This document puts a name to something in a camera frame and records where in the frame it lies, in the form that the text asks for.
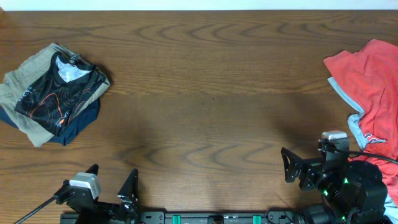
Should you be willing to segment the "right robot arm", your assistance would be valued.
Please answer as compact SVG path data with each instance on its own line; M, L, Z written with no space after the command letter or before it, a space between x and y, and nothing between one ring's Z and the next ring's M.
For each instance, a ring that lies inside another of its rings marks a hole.
M385 215L387 187L378 166L366 161L348 161L348 140L321 139L322 156L302 159L282 148L285 181L299 179L301 190L317 190L321 203L299 210L269 209L264 213L168 213L137 209L137 170L134 169L118 193L122 207L132 213L127 223L251 223L332 224L390 223Z

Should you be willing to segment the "black cycling jersey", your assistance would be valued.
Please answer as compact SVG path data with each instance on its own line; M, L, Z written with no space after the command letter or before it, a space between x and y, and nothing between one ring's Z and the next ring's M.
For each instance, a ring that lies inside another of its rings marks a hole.
M83 105L104 83L106 77L96 65L67 58L55 52L49 69L29 85L14 110L39 123L48 132L60 135Z

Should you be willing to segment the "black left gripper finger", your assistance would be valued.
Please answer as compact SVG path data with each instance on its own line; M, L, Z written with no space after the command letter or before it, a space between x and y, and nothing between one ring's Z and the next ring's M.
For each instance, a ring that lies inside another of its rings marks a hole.
M98 171L99 171L99 165L93 164L88 170L85 171L85 173L98 175Z
M139 204L138 170L134 168L118 192L122 203L137 207Z

